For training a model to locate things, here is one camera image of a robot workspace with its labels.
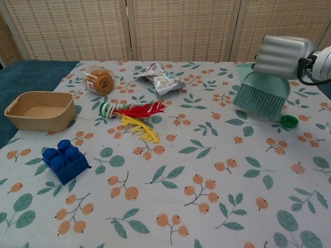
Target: yellow feather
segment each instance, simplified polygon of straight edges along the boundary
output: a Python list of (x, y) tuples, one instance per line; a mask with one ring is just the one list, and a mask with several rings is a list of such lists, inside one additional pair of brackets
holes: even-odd
[(146, 142), (153, 141), (154, 143), (160, 142), (158, 134), (154, 132), (153, 129), (147, 126), (145, 123), (143, 123), (138, 119), (126, 115), (121, 115), (121, 116), (122, 116), (122, 126), (127, 127), (128, 125), (135, 125), (135, 127), (132, 128), (132, 131), (136, 135), (141, 135), (140, 137), (141, 140), (144, 140)]

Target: toy feather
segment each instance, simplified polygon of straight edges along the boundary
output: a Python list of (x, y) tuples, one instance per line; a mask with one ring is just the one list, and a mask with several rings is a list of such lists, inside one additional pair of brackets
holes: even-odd
[(146, 142), (153, 141), (154, 143), (159, 143), (160, 139), (158, 134), (153, 131), (152, 128), (147, 126), (140, 120), (132, 118), (121, 114), (122, 116), (122, 126), (127, 127), (128, 125), (135, 125), (136, 127), (132, 128), (133, 133), (136, 135), (141, 135), (140, 139)]
[(153, 114), (164, 112), (165, 106), (162, 103), (154, 102), (145, 105), (128, 105), (123, 109), (115, 110), (114, 113), (123, 114), (134, 118), (145, 118)]

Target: plastic wrapper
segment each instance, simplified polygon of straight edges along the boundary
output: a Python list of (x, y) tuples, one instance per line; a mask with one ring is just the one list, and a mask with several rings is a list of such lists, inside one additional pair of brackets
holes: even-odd
[(104, 67), (89, 66), (83, 71), (82, 82), (85, 88), (105, 96), (114, 89), (115, 75)]
[(154, 84), (154, 87), (160, 96), (169, 91), (185, 87), (185, 83), (181, 81), (180, 78), (174, 77), (172, 73), (167, 73), (163, 68), (164, 67), (161, 63), (154, 62), (150, 64), (145, 72), (135, 75), (133, 78), (147, 78)]

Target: brush bristles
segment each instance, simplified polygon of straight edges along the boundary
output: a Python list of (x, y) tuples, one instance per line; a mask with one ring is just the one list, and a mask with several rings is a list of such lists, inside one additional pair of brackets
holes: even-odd
[(271, 121), (277, 121), (285, 100), (284, 98), (243, 84), (233, 104), (266, 117)]

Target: black cable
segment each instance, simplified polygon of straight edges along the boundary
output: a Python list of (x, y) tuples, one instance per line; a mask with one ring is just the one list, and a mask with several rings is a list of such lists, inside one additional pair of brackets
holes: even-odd
[(309, 63), (309, 60), (306, 58), (301, 58), (298, 61), (298, 71), (297, 71), (297, 77), (301, 83), (304, 85), (321, 85), (321, 84), (326, 84), (326, 83), (331, 83), (331, 79), (325, 80), (325, 81), (319, 81), (316, 83), (309, 83), (302, 78), (303, 71), (306, 70), (306, 64)]

